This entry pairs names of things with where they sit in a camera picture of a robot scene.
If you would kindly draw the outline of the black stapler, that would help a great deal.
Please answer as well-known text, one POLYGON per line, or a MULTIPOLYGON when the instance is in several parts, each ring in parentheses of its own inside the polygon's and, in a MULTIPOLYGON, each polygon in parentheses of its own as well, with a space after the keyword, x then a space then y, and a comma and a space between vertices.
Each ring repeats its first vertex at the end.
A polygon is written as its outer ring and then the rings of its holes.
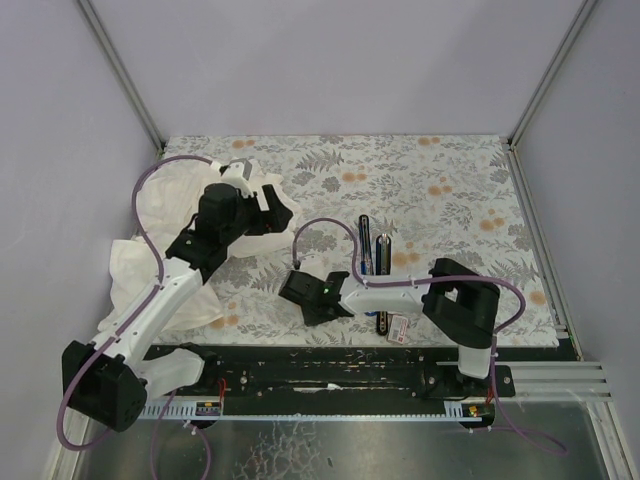
MULTIPOLYGON (((377 276, 389 275, 391 272, 391 238, 382 233, 376 238, 375 274, 377 276)), ((389 313, 379 311, 376 313, 376 333, 386 336, 389 331, 389 313)))

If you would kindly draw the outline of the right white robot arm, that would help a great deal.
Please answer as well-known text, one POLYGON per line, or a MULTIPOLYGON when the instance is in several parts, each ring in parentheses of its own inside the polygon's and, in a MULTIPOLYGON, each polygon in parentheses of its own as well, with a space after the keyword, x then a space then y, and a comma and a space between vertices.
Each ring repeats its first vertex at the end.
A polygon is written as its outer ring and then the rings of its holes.
POLYGON ((500 291, 452 259, 438 259, 425 278, 337 271, 321 279, 292 270, 279 296, 300 307, 307 326, 367 312, 422 314, 458 346, 461 374, 476 379, 489 375, 500 291))

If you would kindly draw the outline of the blue stapler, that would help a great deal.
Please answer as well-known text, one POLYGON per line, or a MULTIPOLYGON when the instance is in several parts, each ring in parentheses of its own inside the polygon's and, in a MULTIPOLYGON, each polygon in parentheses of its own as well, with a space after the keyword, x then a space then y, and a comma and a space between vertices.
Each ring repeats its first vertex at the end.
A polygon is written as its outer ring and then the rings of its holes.
POLYGON ((358 218, 358 232, 360 245, 360 265, 362 275, 374 274, 374 263, 371 249, 371 234, 369 217, 365 214, 358 218))

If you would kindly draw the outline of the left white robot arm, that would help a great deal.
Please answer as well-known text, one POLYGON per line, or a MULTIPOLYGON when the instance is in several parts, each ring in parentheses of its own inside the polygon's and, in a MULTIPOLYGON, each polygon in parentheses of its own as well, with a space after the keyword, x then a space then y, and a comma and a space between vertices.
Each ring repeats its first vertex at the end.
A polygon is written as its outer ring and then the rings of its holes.
POLYGON ((58 414, 73 409, 123 432, 147 401, 197 384, 207 364, 197 346, 181 346, 153 360, 146 353, 178 309, 223 265, 234 243, 286 233, 293 217, 291 203, 271 184, 249 194, 226 183, 207 186, 157 276, 109 328, 64 350, 58 414))

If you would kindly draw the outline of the red white staple box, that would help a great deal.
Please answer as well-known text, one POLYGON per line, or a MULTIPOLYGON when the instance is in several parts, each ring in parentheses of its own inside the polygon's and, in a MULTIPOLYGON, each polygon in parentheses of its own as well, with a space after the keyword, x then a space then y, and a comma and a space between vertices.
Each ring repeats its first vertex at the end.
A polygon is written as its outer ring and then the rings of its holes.
POLYGON ((389 323, 387 340, 396 345, 404 345, 407 341, 409 319, 402 315, 393 314, 389 323))

